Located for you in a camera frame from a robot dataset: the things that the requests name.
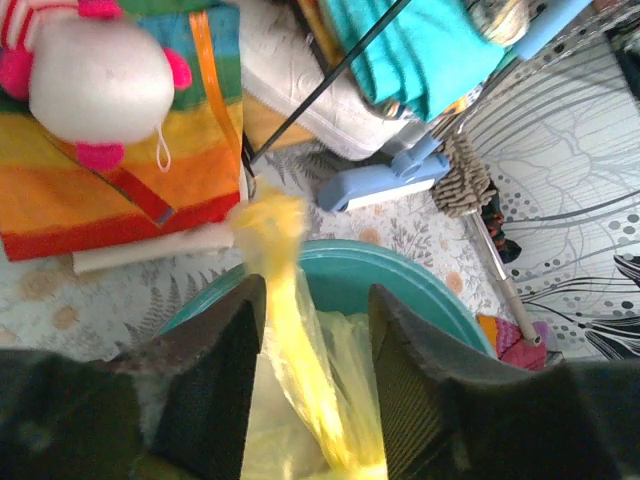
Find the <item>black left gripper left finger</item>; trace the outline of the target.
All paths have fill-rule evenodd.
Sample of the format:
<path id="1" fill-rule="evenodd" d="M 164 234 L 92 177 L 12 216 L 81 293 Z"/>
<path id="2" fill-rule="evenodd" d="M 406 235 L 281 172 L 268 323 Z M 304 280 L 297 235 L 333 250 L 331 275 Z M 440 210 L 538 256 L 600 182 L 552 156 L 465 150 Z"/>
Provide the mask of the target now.
<path id="1" fill-rule="evenodd" d="M 252 275 L 109 361 L 1 353 L 5 479 L 236 479 L 266 291 Z"/>

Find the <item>yellow trash bag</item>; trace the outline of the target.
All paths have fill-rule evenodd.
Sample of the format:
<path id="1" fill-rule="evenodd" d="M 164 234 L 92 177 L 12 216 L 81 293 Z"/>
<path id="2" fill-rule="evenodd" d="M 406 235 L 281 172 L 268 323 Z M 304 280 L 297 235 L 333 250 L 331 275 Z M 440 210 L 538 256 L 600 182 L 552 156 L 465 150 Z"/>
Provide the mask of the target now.
<path id="1" fill-rule="evenodd" d="M 244 479 L 388 476 L 369 319 L 316 309 L 298 259 L 307 204 L 268 186 L 230 225 L 246 269 L 266 287 Z"/>

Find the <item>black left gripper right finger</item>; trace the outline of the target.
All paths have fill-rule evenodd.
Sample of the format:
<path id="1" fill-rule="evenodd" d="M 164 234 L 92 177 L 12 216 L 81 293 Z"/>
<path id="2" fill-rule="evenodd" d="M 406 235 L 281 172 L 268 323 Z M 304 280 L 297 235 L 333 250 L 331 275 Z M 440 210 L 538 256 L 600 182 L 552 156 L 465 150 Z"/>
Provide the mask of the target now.
<path id="1" fill-rule="evenodd" d="M 635 479 L 639 364 L 518 369 L 369 291 L 372 356 L 392 479 Z"/>

